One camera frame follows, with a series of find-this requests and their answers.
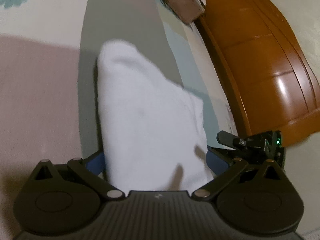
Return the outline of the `orange wooden headboard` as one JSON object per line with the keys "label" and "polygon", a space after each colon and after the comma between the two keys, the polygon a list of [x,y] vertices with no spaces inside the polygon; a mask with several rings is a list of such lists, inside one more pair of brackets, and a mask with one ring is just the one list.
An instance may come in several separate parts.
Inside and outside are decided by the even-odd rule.
{"label": "orange wooden headboard", "polygon": [[319,131],[319,82],[270,0],[206,0],[196,25],[239,136],[280,131],[290,146]]}

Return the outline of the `patchwork pastel bed sheet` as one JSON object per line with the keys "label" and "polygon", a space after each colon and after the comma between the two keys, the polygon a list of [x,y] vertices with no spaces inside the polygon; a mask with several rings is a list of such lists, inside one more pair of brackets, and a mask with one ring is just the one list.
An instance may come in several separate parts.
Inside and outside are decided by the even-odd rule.
{"label": "patchwork pastel bed sheet", "polygon": [[161,0],[1,0],[1,239],[19,233],[12,205],[41,159],[101,149],[95,62],[112,39],[134,44],[203,100],[209,145],[218,131],[236,132],[197,28]]}

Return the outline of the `white printed sweatshirt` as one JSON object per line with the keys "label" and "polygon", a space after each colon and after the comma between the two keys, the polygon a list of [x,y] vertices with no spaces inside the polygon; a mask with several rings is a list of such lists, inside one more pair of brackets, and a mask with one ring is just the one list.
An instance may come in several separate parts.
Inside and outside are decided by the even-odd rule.
{"label": "white printed sweatshirt", "polygon": [[113,186],[125,193],[193,192],[212,180],[202,100],[168,80],[133,44],[103,44],[98,108]]}

